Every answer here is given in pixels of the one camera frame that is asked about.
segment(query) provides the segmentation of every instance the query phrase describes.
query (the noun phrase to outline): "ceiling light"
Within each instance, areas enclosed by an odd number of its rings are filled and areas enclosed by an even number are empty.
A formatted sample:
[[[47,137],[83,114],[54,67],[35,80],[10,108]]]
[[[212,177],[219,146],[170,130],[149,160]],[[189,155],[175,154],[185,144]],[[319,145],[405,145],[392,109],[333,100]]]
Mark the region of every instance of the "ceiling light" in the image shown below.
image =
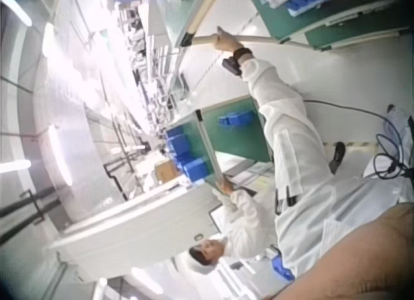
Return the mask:
[[[117,155],[118,153],[121,153],[121,147],[113,147],[113,148],[111,148],[111,153],[113,154],[113,155]]]
[[[100,283],[103,287],[105,287],[108,284],[108,280],[106,278],[104,278],[104,277],[101,277],[98,280],[98,283]]]
[[[32,20],[27,15],[27,13],[20,7],[20,5],[15,0],[1,0],[3,4],[11,9],[17,17],[27,26],[32,26]]]
[[[71,173],[69,172],[69,168],[67,167],[65,158],[63,157],[62,148],[60,146],[58,132],[54,125],[49,126],[49,139],[50,144],[52,145],[52,152],[54,158],[56,159],[56,163],[58,164],[59,171],[66,181],[68,186],[73,184]]]
[[[49,22],[45,26],[45,34],[43,36],[43,44],[41,51],[46,58],[51,57],[56,51],[56,41],[54,39],[54,27]]]
[[[31,166],[29,160],[16,160],[13,162],[0,163],[0,173],[7,173],[19,171],[20,169],[27,169]]]
[[[161,286],[156,281],[154,281],[143,269],[132,268],[131,273],[135,279],[146,285],[146,287],[150,289],[154,294],[161,295],[164,293]]]

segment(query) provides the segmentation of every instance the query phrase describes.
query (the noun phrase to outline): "cuff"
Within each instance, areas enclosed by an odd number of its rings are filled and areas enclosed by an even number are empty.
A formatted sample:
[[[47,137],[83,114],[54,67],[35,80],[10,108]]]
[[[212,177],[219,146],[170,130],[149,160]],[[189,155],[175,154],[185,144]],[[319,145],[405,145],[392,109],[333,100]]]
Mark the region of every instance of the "cuff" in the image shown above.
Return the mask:
[[[272,65],[267,61],[262,61],[260,59],[248,59],[241,66],[241,77],[245,82],[255,82],[256,79],[262,75],[262,73],[272,67]]]

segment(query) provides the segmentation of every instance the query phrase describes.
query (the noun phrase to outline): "white wall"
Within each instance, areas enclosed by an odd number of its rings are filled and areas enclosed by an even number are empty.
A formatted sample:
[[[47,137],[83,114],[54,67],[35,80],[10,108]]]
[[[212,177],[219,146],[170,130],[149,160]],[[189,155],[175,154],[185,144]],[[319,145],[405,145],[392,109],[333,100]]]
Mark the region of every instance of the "white wall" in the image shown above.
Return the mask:
[[[85,281],[121,276],[187,250],[199,233],[214,234],[208,212],[218,204],[211,186],[202,184],[62,237],[52,247],[79,266]]]

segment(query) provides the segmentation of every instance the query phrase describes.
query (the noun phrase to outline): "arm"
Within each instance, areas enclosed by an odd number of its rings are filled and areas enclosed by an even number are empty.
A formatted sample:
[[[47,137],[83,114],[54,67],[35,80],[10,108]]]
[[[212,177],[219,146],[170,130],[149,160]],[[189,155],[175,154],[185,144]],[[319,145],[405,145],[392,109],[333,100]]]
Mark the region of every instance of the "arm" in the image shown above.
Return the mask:
[[[232,250],[238,258],[252,258],[267,248],[269,230],[265,226],[265,215],[261,206],[244,190],[234,191],[230,199],[243,212],[228,234]]]

